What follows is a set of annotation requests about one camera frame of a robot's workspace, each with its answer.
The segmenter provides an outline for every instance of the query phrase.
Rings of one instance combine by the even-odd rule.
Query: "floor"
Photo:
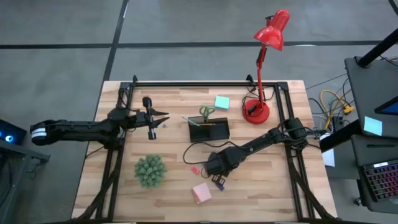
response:
[[[0,0],[0,94],[6,96],[0,98],[0,118],[24,129],[45,119],[92,120],[103,80],[132,75],[139,80],[242,80],[256,74],[259,47],[253,34],[280,8],[290,11],[285,47],[268,51],[263,79],[304,80],[308,97],[318,99],[324,89],[337,91],[346,76],[314,85],[344,74],[346,57],[365,54],[397,28],[391,3]],[[384,56],[395,55],[397,46]],[[319,118],[314,119],[318,125]],[[355,113],[346,119],[355,120]],[[25,144],[51,159],[34,180],[25,181],[13,223],[70,218],[87,143],[37,147],[27,138]],[[330,184],[340,218],[374,223],[398,218],[353,205],[359,195],[354,181],[331,179]]]

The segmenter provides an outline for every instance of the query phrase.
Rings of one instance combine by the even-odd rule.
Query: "teal sticky note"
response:
[[[214,105],[217,108],[228,109],[229,108],[229,97],[216,96],[216,103]]]
[[[383,131],[383,123],[379,120],[368,118],[365,116],[365,124],[363,130],[381,136]]]

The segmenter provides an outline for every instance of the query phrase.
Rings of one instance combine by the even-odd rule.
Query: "keyboard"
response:
[[[398,198],[398,160],[363,166],[375,202]]]

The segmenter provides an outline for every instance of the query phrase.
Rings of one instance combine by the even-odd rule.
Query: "lamp base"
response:
[[[242,111],[243,117],[249,123],[262,124],[268,119],[269,107],[267,106],[266,103],[262,102],[262,109],[261,109],[259,104],[260,104],[259,100],[255,99],[249,100],[244,104],[246,110]],[[252,108],[253,106],[255,106],[256,109],[254,109],[253,113],[249,114],[249,109]]]

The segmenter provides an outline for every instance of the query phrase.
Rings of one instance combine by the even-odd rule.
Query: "red desk lamp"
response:
[[[269,116],[269,107],[262,97],[261,68],[267,52],[267,46],[282,51],[284,46],[283,29],[289,21],[289,12],[286,9],[279,9],[272,17],[267,17],[267,25],[262,28],[254,38],[262,42],[261,50],[256,61],[259,99],[249,100],[244,104],[243,117],[252,124],[262,124]]]

